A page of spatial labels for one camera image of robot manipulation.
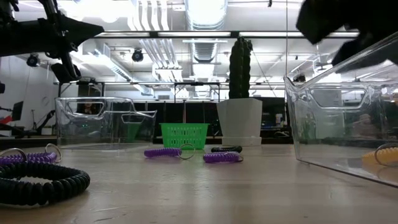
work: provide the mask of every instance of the red object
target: red object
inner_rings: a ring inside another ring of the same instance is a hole
[[[6,118],[0,120],[0,124],[7,124],[9,122],[12,121],[12,117],[11,116],[6,116]]]

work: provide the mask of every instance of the computer monitor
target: computer monitor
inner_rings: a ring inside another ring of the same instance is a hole
[[[14,107],[12,109],[12,120],[13,121],[21,120],[23,106],[24,106],[23,101],[14,104]]]

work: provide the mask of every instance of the metal ring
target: metal ring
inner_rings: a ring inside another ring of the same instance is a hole
[[[3,152],[0,152],[0,156],[2,156],[3,154],[5,154],[7,152],[10,152],[10,151],[18,151],[24,158],[25,162],[27,162],[27,156],[26,156],[25,152],[19,148],[11,148],[11,149],[4,150]]]
[[[193,146],[193,144],[185,143],[185,144],[183,144],[182,146],[180,146],[181,151],[182,151],[182,147],[184,147],[184,146],[192,146],[192,148],[193,148],[193,154],[192,154],[190,157],[187,157],[187,158],[183,158],[183,157],[181,157],[181,155],[178,155],[179,158],[180,158],[180,159],[183,159],[183,160],[191,159],[191,158],[195,155],[195,152],[196,152],[197,149],[195,148],[195,146]]]
[[[384,163],[382,163],[382,162],[379,160],[379,158],[377,157],[377,153],[378,153],[380,150],[383,150],[383,149],[390,149],[390,148],[392,148],[392,147],[398,147],[398,144],[397,144],[397,143],[386,143],[386,144],[383,144],[383,145],[379,146],[379,147],[374,151],[374,158],[375,158],[375,160],[376,160],[380,165],[383,165],[383,166],[386,166],[386,167],[398,167],[398,165],[384,164]]]
[[[61,162],[61,161],[62,161],[62,152],[61,152],[61,149],[60,149],[58,146],[54,145],[54,144],[48,143],[48,144],[45,146],[45,148],[44,148],[44,151],[45,151],[46,153],[48,153],[47,148],[48,148],[49,146],[51,146],[51,147],[53,147],[54,149],[56,149],[57,152],[58,152],[58,154],[59,154],[59,156],[60,156],[60,159],[59,159],[59,160],[56,160],[55,162],[56,162],[56,163]]]

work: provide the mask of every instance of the table surface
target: table surface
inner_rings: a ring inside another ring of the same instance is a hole
[[[298,162],[290,145],[245,148],[237,164],[142,152],[64,150],[61,165],[91,176],[86,192],[1,205],[0,223],[398,223],[397,189]]]

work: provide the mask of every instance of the green plastic basket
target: green plastic basket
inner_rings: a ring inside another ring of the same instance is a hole
[[[161,123],[164,147],[180,147],[190,143],[195,149],[203,149],[206,144],[207,127],[209,124],[178,124]],[[193,149],[184,146],[182,149]]]

